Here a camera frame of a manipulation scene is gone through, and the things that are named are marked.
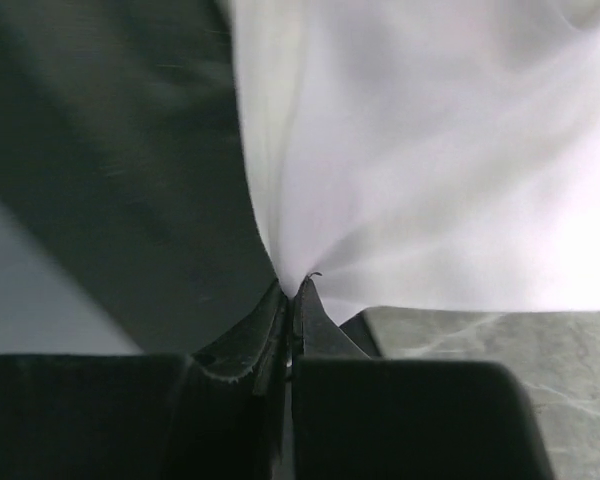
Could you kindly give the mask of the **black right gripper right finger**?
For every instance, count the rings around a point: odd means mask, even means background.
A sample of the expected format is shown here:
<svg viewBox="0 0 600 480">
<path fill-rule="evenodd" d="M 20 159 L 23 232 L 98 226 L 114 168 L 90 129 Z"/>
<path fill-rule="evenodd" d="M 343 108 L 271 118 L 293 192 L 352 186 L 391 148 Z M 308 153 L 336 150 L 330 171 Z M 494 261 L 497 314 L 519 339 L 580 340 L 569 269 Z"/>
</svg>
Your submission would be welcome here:
<svg viewBox="0 0 600 480">
<path fill-rule="evenodd" d="M 292 321 L 297 478 L 553 477 L 530 398 L 503 365 L 369 357 L 311 279 Z"/>
</svg>

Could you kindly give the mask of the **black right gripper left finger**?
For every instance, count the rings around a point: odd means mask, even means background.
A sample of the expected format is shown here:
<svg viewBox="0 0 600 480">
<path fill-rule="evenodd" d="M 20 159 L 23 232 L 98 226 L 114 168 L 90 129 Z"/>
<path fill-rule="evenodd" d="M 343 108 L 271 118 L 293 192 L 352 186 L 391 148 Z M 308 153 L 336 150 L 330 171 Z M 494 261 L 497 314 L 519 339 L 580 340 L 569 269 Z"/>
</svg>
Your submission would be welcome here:
<svg viewBox="0 0 600 480">
<path fill-rule="evenodd" d="M 281 455 L 278 285 L 193 354 L 0 354 L 0 479 L 270 479 Z"/>
</svg>

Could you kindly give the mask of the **white t shirt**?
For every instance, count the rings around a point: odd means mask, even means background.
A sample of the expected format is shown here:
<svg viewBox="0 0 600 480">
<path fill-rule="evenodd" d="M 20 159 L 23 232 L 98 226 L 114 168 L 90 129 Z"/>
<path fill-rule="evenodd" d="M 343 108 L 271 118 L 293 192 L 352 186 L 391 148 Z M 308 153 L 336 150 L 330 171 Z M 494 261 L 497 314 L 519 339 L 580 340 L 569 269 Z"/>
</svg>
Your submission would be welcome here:
<svg viewBox="0 0 600 480">
<path fill-rule="evenodd" d="M 256 223 L 283 291 L 600 311 L 600 1 L 229 1 Z"/>
</svg>

